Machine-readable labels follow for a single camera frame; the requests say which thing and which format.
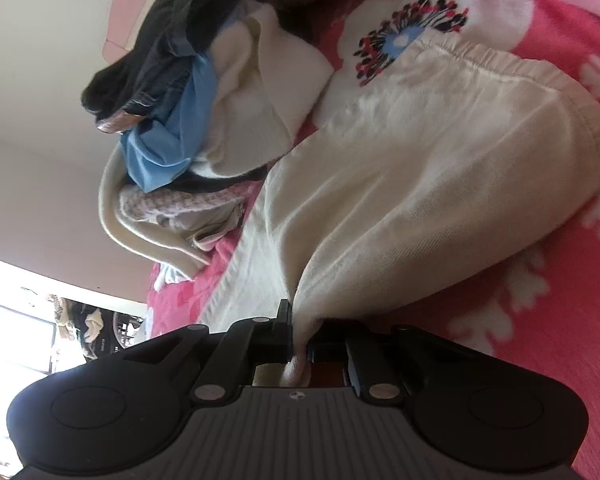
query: pink floral bedspread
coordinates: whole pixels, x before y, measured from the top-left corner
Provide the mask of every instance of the pink floral bedspread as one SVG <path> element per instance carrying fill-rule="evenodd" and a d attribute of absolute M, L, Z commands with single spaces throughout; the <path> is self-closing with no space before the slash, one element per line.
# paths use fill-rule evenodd
<path fill-rule="evenodd" d="M 328 92 L 364 84 L 391 62 L 385 44 L 414 9 L 419 14 L 412 26 L 439 25 L 520 57 L 546 59 L 600 101 L 600 18 L 558 0 L 322 2 L 312 9 L 312 23 L 318 48 L 336 70 Z M 312 119 L 320 118 L 307 121 L 299 140 L 315 131 Z M 239 237 L 240 230 L 227 235 L 193 282 L 150 291 L 154 336 L 196 321 Z M 600 479 L 600 194 L 517 256 L 371 320 L 377 329 L 396 323 L 415 324 L 573 388 L 590 416 L 574 466 L 585 478 Z"/>

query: white cloth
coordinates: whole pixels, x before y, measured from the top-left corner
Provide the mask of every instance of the white cloth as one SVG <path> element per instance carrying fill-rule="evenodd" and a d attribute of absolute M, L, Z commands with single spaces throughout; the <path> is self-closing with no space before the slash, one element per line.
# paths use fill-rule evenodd
<path fill-rule="evenodd" d="M 352 103 L 363 92 L 364 87 L 360 82 L 364 81 L 364 78 L 358 78 L 356 68 L 362 58 L 354 56 L 355 51 L 360 49 L 360 38 L 364 38 L 372 30 L 377 30 L 396 10 L 417 1 L 419 0 L 365 0 L 344 18 L 342 33 L 336 46 L 342 66 L 331 77 L 312 113 L 312 120 L 318 128 L 323 127 L 334 113 L 347 103 Z M 457 19 L 458 14 L 468 9 L 469 19 L 459 31 L 462 38 L 496 50 L 511 52 L 526 36 L 534 16 L 534 0 L 453 1 L 458 5 L 454 11 L 456 16 L 436 19 L 429 23 L 428 27 L 434 28 L 436 23 L 448 24 L 448 20 Z M 424 28 L 424 23 L 428 23 L 429 19 L 430 14 L 424 14 L 422 19 L 415 20 L 416 26 L 419 22 L 419 26 Z M 391 41 L 400 40 L 404 40 L 404 36 L 393 38 Z"/>
<path fill-rule="evenodd" d="M 225 211 L 222 216 L 219 215 L 215 221 L 207 219 L 202 227 L 190 234 L 190 243 L 203 251 L 210 251 L 215 248 L 216 244 L 225 234 L 240 225 L 240 221 L 244 215 L 242 202 L 231 206 L 230 210 L 228 210 L 229 205 L 223 206 L 222 208 Z"/>
<path fill-rule="evenodd" d="M 278 25 L 273 7 L 245 1 L 209 55 L 219 77 L 209 134 L 190 170 L 247 173 L 284 155 L 333 72 L 324 56 Z"/>
<path fill-rule="evenodd" d="M 425 31 L 272 169 L 200 316 L 322 319 L 419 300 L 545 236 L 600 188 L 600 105 L 548 62 Z"/>
<path fill-rule="evenodd" d="M 181 274 L 178 269 L 167 264 L 160 264 L 160 272 L 154 280 L 154 290 L 160 292 L 168 283 L 182 283 L 190 281 L 184 274 Z"/>
<path fill-rule="evenodd" d="M 242 174 L 283 155 L 332 72 L 318 50 L 280 28 L 271 6 L 245 5 L 250 14 L 222 31 L 210 48 L 218 93 L 208 143 L 194 165 L 205 176 Z M 241 118 L 236 111 L 251 113 L 243 106 L 250 102 L 266 111 L 260 119 Z M 192 280 L 209 263 L 208 254 L 169 228 L 123 215 L 118 194 L 125 175 L 117 146 L 98 190 L 104 230 L 128 250 L 168 264 Z"/>
<path fill-rule="evenodd" d="M 84 334 L 84 342 L 93 343 L 96 341 L 96 338 L 104 328 L 104 322 L 102 320 L 102 313 L 100 312 L 100 309 L 97 308 L 87 315 L 87 317 L 84 319 L 84 323 L 87 326 L 87 332 Z"/>

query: wall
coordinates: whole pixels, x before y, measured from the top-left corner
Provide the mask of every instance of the wall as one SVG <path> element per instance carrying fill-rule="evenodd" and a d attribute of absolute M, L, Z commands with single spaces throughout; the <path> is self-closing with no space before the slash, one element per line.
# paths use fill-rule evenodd
<path fill-rule="evenodd" d="M 96 175 L 116 142 L 80 93 L 104 67 L 112 0 L 0 0 L 0 140 Z"/>
<path fill-rule="evenodd" d="M 29 288 L 34 290 L 106 308 L 137 309 L 118 298 L 144 302 L 152 264 L 117 245 L 101 228 L 98 179 L 0 140 L 0 260 L 39 275 L 17 274 L 21 285 L 33 280 L 37 285 Z"/>

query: light blue cloth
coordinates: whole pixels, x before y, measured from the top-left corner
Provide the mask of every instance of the light blue cloth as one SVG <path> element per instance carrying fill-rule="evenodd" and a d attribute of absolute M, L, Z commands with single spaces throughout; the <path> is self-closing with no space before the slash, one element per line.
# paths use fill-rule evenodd
<path fill-rule="evenodd" d="M 182 97 L 164 124 L 153 120 L 122 134 L 129 176 L 145 193 L 172 182 L 191 165 L 205 142 L 218 80 L 212 61 L 195 56 Z"/>
<path fill-rule="evenodd" d="M 398 34 L 389 34 L 382 46 L 382 51 L 394 59 L 398 59 L 411 41 L 415 40 L 425 30 L 425 27 L 410 25 L 409 27 L 405 27 Z"/>

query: ceiling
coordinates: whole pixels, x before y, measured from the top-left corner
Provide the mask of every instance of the ceiling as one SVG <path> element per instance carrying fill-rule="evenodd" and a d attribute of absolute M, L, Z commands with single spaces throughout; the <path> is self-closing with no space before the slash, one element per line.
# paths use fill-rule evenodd
<path fill-rule="evenodd" d="M 116 142 L 80 92 L 105 65 L 112 0 L 0 0 L 0 139 L 100 174 Z"/>

